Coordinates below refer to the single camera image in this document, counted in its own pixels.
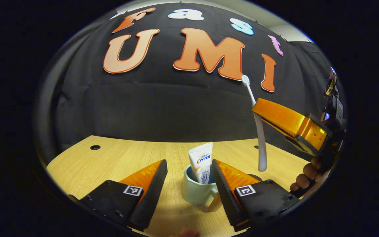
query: mug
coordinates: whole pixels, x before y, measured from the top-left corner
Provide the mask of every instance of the mug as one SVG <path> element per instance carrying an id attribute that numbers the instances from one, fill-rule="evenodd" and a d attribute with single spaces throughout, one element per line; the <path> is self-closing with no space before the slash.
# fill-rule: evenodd
<path id="1" fill-rule="evenodd" d="M 186 202 L 192 205 L 205 205 L 213 199 L 207 208 L 209 212 L 217 211 L 222 206 L 216 184 L 210 182 L 208 184 L 199 183 L 192 171 L 191 165 L 188 165 L 184 171 L 182 196 Z"/>

